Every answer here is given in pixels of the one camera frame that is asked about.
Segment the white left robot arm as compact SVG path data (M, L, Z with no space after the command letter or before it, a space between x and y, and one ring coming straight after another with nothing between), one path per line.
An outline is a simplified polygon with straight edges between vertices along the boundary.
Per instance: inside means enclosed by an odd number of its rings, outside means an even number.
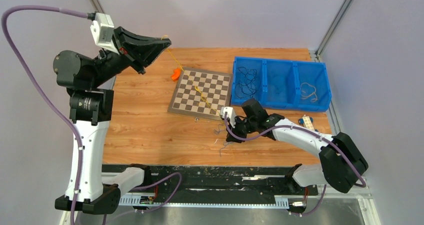
M74 133L71 174L65 194L55 200L57 210L109 215L117 209L122 195L133 188L140 192L152 188L150 168L141 164L132 164L120 174L102 179L114 100L114 91L102 86L127 68L144 74L171 43L168 38L141 36L117 27L111 37L111 50L101 49L94 58L71 50L55 57L53 70L57 84L69 94L67 121Z

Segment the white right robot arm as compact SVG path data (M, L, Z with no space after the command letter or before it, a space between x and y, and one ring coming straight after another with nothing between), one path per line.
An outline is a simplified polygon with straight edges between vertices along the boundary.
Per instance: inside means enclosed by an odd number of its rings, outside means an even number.
M318 158L312 165L297 164L285 175L286 189L298 194L305 187L329 185L340 193L367 186L363 175L369 165L352 138L344 133L327 134L298 125L283 115L269 114L254 98L242 104L244 116L231 106L220 110L226 141L243 143L259 137L289 143Z

